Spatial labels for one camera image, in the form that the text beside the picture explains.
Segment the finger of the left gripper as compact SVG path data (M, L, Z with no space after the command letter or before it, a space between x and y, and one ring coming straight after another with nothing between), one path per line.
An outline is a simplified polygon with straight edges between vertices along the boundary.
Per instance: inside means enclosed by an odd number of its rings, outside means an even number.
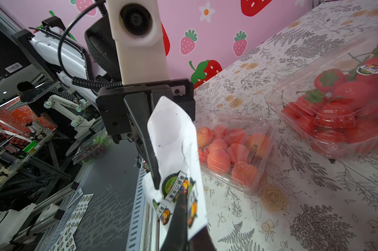
M147 128L150 118L147 95L144 92L128 94L124 97L124 103L138 152L149 167L155 189L159 190L161 176Z

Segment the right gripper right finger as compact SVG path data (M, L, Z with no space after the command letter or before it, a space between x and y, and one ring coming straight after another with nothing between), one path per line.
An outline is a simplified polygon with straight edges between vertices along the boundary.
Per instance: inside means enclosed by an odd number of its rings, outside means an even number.
M201 229L191 238L189 251L216 251L207 227Z

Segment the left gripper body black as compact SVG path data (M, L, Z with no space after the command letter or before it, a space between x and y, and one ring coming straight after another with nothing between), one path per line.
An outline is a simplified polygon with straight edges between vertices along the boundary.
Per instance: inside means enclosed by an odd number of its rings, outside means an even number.
M134 139L139 129L147 129L148 119L162 96L195 120L194 85L187 78L101 88L96 104L114 143Z

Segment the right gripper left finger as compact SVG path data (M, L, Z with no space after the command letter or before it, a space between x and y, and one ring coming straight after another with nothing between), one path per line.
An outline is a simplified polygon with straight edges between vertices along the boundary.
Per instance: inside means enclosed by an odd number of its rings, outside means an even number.
M187 196L181 193L176 201L170 227L161 251L186 251L188 245Z

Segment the white sticker sheet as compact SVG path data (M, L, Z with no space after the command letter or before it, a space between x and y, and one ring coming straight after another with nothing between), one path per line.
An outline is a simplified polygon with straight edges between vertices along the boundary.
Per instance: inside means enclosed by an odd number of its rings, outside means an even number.
M207 226L196 127L179 105L162 96L147 128L161 176L159 190L153 185L151 173L145 176L143 185L147 202L154 208L162 227L168 231L176 201L184 193L187 196L190 241Z

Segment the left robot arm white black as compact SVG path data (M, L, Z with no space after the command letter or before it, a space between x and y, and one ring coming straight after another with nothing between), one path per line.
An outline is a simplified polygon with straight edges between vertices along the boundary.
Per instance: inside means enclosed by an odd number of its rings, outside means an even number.
M98 90L107 133L115 143L133 139L156 190L168 195L183 182L192 186L199 172L194 87L187 79L169 78L161 23L141 14L105 15L90 33L107 55L117 57L113 67L120 81L93 80L91 59L68 39L68 31L55 34L54 63L73 85Z

